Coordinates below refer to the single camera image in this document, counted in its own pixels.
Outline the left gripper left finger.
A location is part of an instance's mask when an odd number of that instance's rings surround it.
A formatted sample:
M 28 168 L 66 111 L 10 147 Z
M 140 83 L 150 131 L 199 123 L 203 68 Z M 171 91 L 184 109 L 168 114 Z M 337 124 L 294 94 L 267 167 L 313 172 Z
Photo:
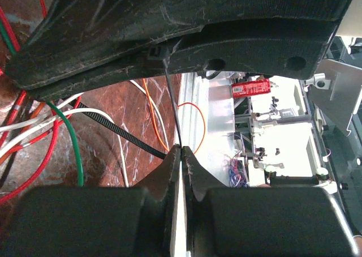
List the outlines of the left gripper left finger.
M 170 256 L 180 146 L 133 187 L 37 187 L 20 200 L 2 256 Z

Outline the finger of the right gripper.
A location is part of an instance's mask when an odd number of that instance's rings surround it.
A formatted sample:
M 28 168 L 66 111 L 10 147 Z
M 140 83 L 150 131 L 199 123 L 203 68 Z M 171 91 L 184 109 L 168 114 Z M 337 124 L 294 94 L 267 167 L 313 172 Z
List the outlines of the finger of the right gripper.
M 53 0 L 46 19 L 11 59 L 5 73 L 19 88 L 35 89 L 220 23 L 316 20 L 335 22 L 338 29 L 351 2 Z
M 210 70 L 305 80 L 316 70 L 336 31 L 335 22 L 316 20 L 220 23 L 112 58 L 29 94 L 38 101 L 57 100 L 132 79 Z

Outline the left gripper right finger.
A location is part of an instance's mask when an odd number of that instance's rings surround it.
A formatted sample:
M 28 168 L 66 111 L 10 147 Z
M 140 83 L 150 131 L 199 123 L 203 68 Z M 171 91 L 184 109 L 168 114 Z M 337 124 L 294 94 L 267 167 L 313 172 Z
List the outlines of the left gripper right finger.
M 357 256 L 347 220 L 319 187 L 227 187 L 182 148 L 192 256 Z

